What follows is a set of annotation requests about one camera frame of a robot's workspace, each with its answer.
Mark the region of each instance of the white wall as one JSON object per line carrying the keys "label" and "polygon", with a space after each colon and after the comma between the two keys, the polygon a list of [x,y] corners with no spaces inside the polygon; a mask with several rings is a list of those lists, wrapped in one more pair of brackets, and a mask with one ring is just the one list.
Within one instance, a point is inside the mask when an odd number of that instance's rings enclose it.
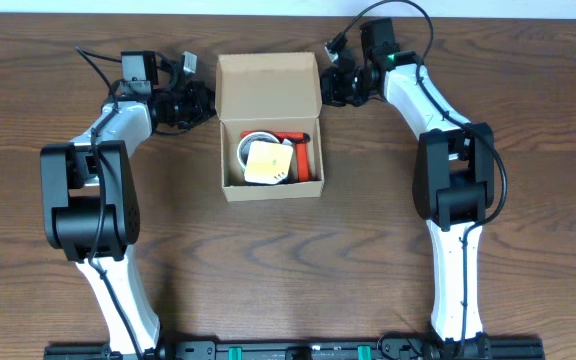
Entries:
{"label": "white wall", "polygon": [[[0,12],[352,16],[377,0],[0,0]],[[576,19],[576,0],[418,0],[430,16]],[[370,15],[418,16],[405,4]]]}

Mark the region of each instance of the green connector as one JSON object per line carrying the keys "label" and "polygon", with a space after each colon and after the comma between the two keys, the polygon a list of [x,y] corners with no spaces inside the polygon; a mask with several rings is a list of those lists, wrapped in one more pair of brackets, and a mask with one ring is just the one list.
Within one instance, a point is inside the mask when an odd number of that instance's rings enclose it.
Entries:
{"label": "green connector", "polygon": [[243,356],[241,355],[241,348],[228,349],[228,360],[241,360],[242,357]]}
{"label": "green connector", "polygon": [[372,354],[370,353],[370,346],[367,345],[358,346],[357,352],[359,353],[359,360],[372,360]]}

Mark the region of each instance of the tape roll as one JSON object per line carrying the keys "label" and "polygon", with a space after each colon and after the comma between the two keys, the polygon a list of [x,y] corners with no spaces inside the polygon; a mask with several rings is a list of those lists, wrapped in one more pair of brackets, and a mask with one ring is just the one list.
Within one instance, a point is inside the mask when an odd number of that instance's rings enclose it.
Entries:
{"label": "tape roll", "polygon": [[237,160],[239,160],[239,166],[241,166],[241,171],[246,170],[246,162],[248,162],[248,153],[250,152],[250,144],[252,144],[253,141],[263,141],[279,144],[279,139],[277,139],[274,135],[269,134],[267,132],[257,131],[246,135],[239,142],[239,146],[237,146]]}

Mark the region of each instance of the red object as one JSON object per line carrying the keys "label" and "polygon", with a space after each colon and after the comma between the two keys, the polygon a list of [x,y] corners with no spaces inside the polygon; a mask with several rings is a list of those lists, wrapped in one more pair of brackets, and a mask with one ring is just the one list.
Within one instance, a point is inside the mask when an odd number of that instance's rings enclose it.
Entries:
{"label": "red object", "polygon": [[[273,134],[280,139],[288,139],[296,143],[295,152],[297,153],[297,172],[299,174],[299,182],[310,181],[310,169],[308,168],[308,142],[310,141],[310,136],[306,133],[262,131]],[[244,131],[241,133],[241,137],[244,138],[253,132],[256,131]]]}

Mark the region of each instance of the red handle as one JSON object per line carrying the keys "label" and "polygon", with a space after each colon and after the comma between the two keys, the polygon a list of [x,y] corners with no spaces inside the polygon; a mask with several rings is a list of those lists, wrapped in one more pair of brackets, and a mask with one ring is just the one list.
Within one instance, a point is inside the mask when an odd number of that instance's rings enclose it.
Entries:
{"label": "red handle", "polygon": [[310,169],[308,168],[308,144],[298,143],[295,145],[297,151],[297,172],[299,182],[310,181]]}
{"label": "red handle", "polygon": [[[246,137],[246,136],[248,136],[254,132],[257,132],[257,131],[244,131],[241,133],[241,137],[244,138],[244,137]],[[303,140],[304,135],[305,135],[304,133],[280,132],[280,131],[274,132],[274,131],[265,131],[264,130],[262,132],[273,134],[278,138],[288,139],[288,140]]]}

